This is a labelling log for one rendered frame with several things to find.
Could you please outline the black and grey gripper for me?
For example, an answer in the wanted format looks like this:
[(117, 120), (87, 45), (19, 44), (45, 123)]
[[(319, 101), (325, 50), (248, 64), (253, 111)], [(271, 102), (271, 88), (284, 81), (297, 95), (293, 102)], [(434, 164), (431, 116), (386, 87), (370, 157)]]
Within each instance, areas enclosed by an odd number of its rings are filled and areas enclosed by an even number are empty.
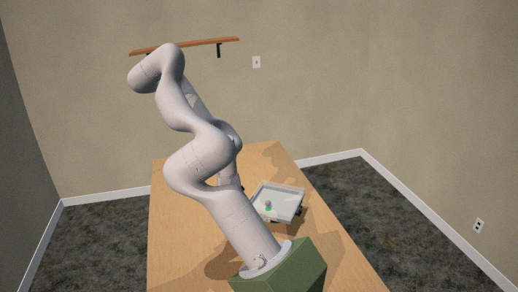
[[(230, 178), (230, 179), (229, 179)], [(244, 191), (244, 187), (241, 185), (239, 173), (237, 172), (234, 176), (231, 177), (221, 177), (217, 174), (217, 186), (219, 185), (227, 185), (227, 184), (237, 184)]]

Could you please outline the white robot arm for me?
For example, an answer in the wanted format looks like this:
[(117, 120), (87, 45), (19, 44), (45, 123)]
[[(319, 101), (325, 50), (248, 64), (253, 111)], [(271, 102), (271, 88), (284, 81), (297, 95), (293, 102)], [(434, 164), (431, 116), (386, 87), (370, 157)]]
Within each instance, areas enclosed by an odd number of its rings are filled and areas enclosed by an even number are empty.
[(156, 106), (169, 128), (194, 134), (191, 142), (166, 160), (164, 179), (173, 191), (208, 210), (244, 262), (239, 276), (257, 277), (282, 262), (293, 243), (275, 239), (240, 186), (205, 183), (215, 174), (231, 177), (237, 173), (236, 156), (243, 144), (227, 121), (211, 115), (184, 69), (182, 50), (166, 43), (131, 69), (127, 83), (137, 93), (155, 92)]

